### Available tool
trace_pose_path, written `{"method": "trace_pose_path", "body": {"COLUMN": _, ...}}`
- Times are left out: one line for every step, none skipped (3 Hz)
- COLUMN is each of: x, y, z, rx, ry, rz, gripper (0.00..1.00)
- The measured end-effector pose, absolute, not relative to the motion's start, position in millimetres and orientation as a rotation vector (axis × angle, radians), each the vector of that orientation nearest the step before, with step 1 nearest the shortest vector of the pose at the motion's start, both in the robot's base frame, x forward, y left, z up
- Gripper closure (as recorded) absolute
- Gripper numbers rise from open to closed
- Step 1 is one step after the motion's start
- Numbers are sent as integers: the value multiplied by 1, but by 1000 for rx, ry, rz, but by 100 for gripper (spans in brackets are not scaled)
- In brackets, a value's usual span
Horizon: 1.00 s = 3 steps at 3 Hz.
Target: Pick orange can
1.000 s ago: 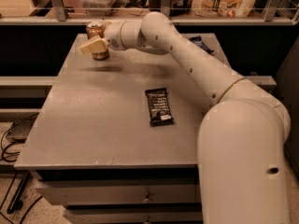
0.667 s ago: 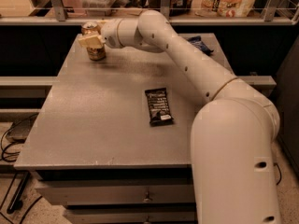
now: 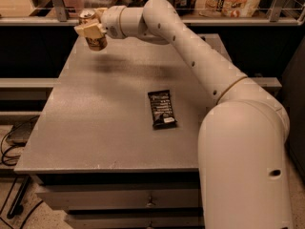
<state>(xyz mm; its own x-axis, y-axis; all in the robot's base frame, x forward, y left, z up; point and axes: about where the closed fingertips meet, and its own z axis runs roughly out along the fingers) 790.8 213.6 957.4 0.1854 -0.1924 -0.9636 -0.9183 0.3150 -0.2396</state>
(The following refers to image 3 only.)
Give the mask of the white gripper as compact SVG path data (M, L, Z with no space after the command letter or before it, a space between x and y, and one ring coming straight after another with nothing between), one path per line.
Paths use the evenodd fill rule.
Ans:
M94 8L96 18L101 18L101 23L92 21L75 26L74 29L79 36L87 38L102 38L106 33L112 39L124 39L125 35L121 29L121 14L125 6L113 6L110 8Z

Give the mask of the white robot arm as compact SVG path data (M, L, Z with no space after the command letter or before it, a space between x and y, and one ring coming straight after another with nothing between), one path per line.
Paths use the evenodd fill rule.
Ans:
M284 107L191 31L167 0L141 8L80 13L86 38L136 37L169 43L213 99L198 135L198 169L206 229L294 229Z

